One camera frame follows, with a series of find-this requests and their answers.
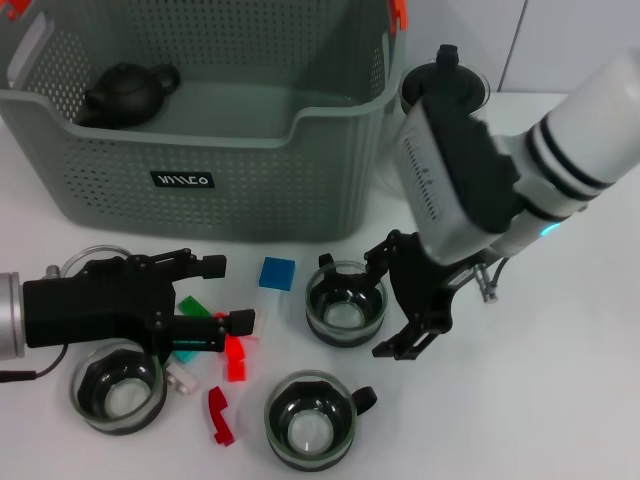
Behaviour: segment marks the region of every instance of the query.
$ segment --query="teapot handle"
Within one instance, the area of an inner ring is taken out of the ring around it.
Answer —
[[[158,65],[150,72],[162,84],[165,95],[171,95],[180,86],[180,72],[173,65]]]

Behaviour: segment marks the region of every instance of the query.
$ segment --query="cable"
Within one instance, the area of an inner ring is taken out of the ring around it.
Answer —
[[[491,280],[491,286],[493,288],[498,288],[498,280],[500,279],[500,274],[502,273],[502,269],[504,269],[504,266],[508,261],[508,258],[503,258],[500,261],[500,265],[498,265],[498,268],[496,268],[496,273],[493,274],[493,279]]]
[[[62,359],[67,354],[67,350],[69,349],[69,345],[65,344],[62,346],[62,351],[58,355],[51,365],[45,368],[41,372],[36,371],[0,371],[0,383],[10,383],[10,382],[26,382],[30,380],[37,380],[38,378],[44,377],[47,373],[50,373],[54,368],[60,365]]]

